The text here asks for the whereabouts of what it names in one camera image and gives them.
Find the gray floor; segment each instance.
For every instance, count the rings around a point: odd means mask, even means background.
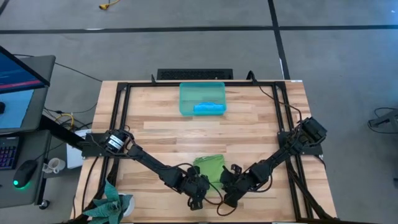
[[[102,1],[14,0],[0,29],[89,29],[173,26],[269,26],[267,1],[131,0],[100,11]],[[277,0],[281,26],[398,24],[393,0]],[[329,130],[323,144],[338,216],[344,220],[398,220],[398,137],[371,132],[373,109],[398,107],[398,30],[283,31],[290,76],[304,81],[313,115]],[[0,35],[15,54],[57,56],[57,62],[102,80],[143,80],[158,68],[233,68],[281,79],[272,31],[150,34]],[[100,84],[64,68],[53,73],[46,107],[91,107]],[[90,122],[93,112],[77,114]],[[50,179],[41,211],[32,205],[0,209],[0,223],[66,220],[78,172]]]

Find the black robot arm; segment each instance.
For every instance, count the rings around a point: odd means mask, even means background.
[[[326,137],[326,129],[314,118],[302,121],[286,137],[284,146],[273,153],[268,159],[251,165],[242,172],[242,168],[233,164],[230,172],[226,167],[221,175],[220,182],[226,192],[224,203],[236,208],[238,200],[247,192],[255,192],[268,182],[272,171],[290,156],[300,154],[304,147],[319,145]]]
[[[199,167],[187,163],[181,164],[191,166],[185,171],[179,166],[167,166],[146,153],[142,147],[134,142],[134,136],[122,129],[107,131],[98,142],[94,140],[92,135],[89,134],[88,136],[91,139],[88,138],[88,141],[81,143],[83,149],[84,147],[95,147],[95,150],[102,151],[103,154],[110,155],[113,158],[133,159],[155,172],[166,186],[179,194],[188,195],[190,197],[188,206],[191,210],[203,208],[202,201],[210,188],[210,183],[207,176],[200,175]],[[129,141],[132,142],[132,146],[125,154],[123,150],[129,144]]]
[[[193,166],[185,171],[179,167],[166,166],[142,150],[137,144],[133,144],[127,154],[159,175],[166,186],[180,194],[188,195],[191,198],[188,201],[191,210],[203,208],[202,201],[210,188],[210,184],[207,176],[199,175],[199,167]]]

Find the green bag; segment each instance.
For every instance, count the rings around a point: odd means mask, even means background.
[[[200,174],[206,175],[209,178],[209,182],[217,189],[221,189],[222,187],[220,177],[223,172],[224,164],[223,155],[199,157],[193,161],[193,165],[200,168]]]

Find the keyboard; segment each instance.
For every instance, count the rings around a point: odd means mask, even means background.
[[[15,169],[18,159],[19,137],[0,138],[0,170]]]
[[[232,80],[232,69],[158,69],[158,80]]]

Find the transparent plastic bin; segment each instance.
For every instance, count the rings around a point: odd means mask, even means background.
[[[183,116],[223,115],[225,111],[223,82],[180,84],[180,112]]]

